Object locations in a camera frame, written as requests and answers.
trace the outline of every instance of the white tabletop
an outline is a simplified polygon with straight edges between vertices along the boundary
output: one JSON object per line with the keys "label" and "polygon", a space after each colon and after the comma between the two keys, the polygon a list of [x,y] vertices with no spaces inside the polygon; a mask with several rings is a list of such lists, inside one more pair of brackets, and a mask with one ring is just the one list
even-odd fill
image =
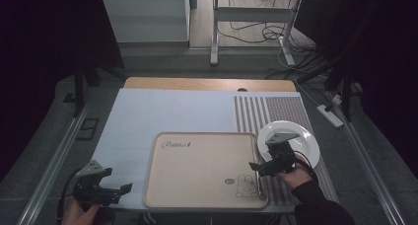
{"label": "white tabletop", "polygon": [[[113,168],[102,180],[102,187],[133,183],[132,191],[112,206],[150,210],[143,202],[143,190],[155,137],[161,132],[238,132],[235,97],[299,98],[300,94],[121,89],[93,155],[103,167]],[[294,204],[279,207],[280,211],[293,212]],[[262,210],[277,209],[267,205]]]}

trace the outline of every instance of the white plate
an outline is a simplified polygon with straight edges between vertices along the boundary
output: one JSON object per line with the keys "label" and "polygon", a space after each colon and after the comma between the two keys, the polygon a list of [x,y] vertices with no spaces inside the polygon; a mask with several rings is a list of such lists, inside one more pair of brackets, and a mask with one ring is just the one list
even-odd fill
{"label": "white plate", "polygon": [[258,151],[266,162],[271,161],[271,155],[268,153],[265,141],[273,136],[274,133],[298,133],[299,137],[289,140],[290,146],[294,151],[299,151],[307,156],[313,168],[316,166],[320,155],[316,139],[305,128],[286,120],[278,120],[266,124],[258,134]]}

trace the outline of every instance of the wooden table edge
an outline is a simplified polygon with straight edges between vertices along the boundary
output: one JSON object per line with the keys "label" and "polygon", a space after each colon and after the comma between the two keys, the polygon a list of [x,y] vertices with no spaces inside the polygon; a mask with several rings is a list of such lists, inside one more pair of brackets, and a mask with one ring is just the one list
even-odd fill
{"label": "wooden table edge", "polygon": [[245,89],[249,92],[296,92],[295,84],[290,80],[252,79],[130,77],[126,80],[123,88],[203,91]]}

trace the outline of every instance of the metal frame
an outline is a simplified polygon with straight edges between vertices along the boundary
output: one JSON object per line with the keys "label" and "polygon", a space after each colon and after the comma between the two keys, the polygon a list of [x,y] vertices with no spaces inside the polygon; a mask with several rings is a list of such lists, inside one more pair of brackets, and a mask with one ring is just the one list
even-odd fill
{"label": "metal frame", "polygon": [[92,105],[95,96],[95,91],[89,91],[86,95],[86,104],[80,110],[80,114],[74,117],[67,132],[63,136],[60,144],[58,145],[52,159],[49,161],[45,172],[37,184],[34,193],[32,194],[26,208],[24,209],[21,217],[19,218],[18,224],[35,224],[37,216],[39,215],[43,204],[46,201],[56,177],[61,170],[62,164],[70,151],[71,145],[77,135],[77,132]]}
{"label": "metal frame", "polygon": [[360,136],[357,134],[354,125],[347,120],[340,108],[335,108],[336,113],[342,119],[345,124],[344,130],[350,140],[351,145],[353,146],[354,152],[359,159],[360,164],[363,167],[369,182],[378,196],[381,206],[386,214],[390,224],[405,224],[405,221],[402,218],[402,215],[394,201],[393,197],[390,194],[389,189],[383,181],[378,169],[372,161],[372,158],[369,156],[369,153],[366,150],[366,147],[363,145]]}
{"label": "metal frame", "polygon": [[212,66],[218,65],[218,22],[274,22],[286,24],[284,34],[279,37],[279,41],[287,64],[289,66],[295,65],[288,41],[300,4],[301,0],[296,0],[291,9],[219,7],[218,0],[214,0],[210,64]]}

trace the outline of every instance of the tray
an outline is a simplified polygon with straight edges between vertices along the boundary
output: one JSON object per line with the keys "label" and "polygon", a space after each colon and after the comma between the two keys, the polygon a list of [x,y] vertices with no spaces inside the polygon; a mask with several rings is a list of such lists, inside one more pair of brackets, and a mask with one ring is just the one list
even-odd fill
{"label": "tray", "polygon": [[252,133],[160,133],[144,202],[150,207],[264,207],[265,178],[248,164],[261,160]]}

